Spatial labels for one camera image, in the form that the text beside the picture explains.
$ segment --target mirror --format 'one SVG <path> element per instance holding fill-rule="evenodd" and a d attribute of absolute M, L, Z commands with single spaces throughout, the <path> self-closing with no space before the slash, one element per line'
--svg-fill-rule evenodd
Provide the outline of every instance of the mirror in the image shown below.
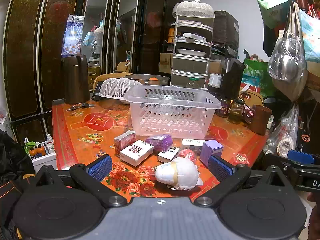
<path fill-rule="evenodd" d="M 87 0 L 84 13 L 81 54 L 86 55 L 89 66 L 100 64 L 103 19 L 107 1 L 108 0 Z"/>
<path fill-rule="evenodd" d="M 119 0 L 114 41 L 113 72 L 130 72 L 138 0 Z"/>

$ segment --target wooden chair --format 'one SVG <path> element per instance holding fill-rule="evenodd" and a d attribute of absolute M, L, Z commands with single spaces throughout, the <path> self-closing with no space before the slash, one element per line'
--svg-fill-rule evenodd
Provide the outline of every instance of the wooden chair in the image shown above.
<path fill-rule="evenodd" d="M 96 79 L 95 79 L 94 82 L 93 82 L 93 91 L 95 90 L 96 84 L 97 84 L 99 81 L 105 81 L 105 80 L 107 80 L 108 78 L 121 78 L 121 77 L 125 77 L 125 76 L 131 75 L 131 74 L 132 74 L 132 73 L 121 72 L 121 73 L 110 73 L 110 74 L 100 75 L 100 76 L 96 77 Z"/>

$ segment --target orange stitching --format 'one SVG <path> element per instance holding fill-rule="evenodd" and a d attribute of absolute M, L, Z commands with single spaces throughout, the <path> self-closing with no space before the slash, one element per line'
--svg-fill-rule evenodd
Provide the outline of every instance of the orange stitching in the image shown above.
<path fill-rule="evenodd" d="M 11 188 L 8 192 L 4 193 L 0 198 L 2 198 L 4 195 L 8 194 L 8 193 L 9 193 L 11 190 L 13 190 L 13 189 L 14 189 L 14 187 Z"/>
<path fill-rule="evenodd" d="M 5 185 L 9 184 L 10 182 L 11 182 L 11 181 L 7 182 L 6 184 L 2 185 L 1 187 L 4 187 Z"/>
<path fill-rule="evenodd" d="M 11 181 L 13 187 L 21 194 L 21 192 L 16 188 L 16 186 L 14 185 L 14 183 Z"/>

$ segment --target jar label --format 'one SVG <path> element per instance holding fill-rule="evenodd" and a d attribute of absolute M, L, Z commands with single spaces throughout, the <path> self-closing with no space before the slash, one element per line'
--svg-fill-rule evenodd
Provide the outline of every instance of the jar label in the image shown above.
<path fill-rule="evenodd" d="M 209 85 L 215 88 L 220 88 L 222 76 L 219 74 L 211 73 L 209 78 Z"/>

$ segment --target blue gripper pad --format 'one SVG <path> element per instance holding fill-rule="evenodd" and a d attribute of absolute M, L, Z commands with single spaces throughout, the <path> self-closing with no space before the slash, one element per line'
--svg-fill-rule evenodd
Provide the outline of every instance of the blue gripper pad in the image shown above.
<path fill-rule="evenodd" d="M 290 150 L 288 152 L 288 159 L 302 164 L 313 164 L 315 162 L 315 159 L 313 158 L 312 154 L 303 153 L 295 150 Z"/>
<path fill-rule="evenodd" d="M 102 155 L 100 158 L 86 166 L 87 173 L 100 182 L 103 181 L 111 170 L 112 159 L 108 154 Z"/>
<path fill-rule="evenodd" d="M 220 182 L 236 171 L 235 166 L 215 155 L 210 156 L 208 169 Z"/>

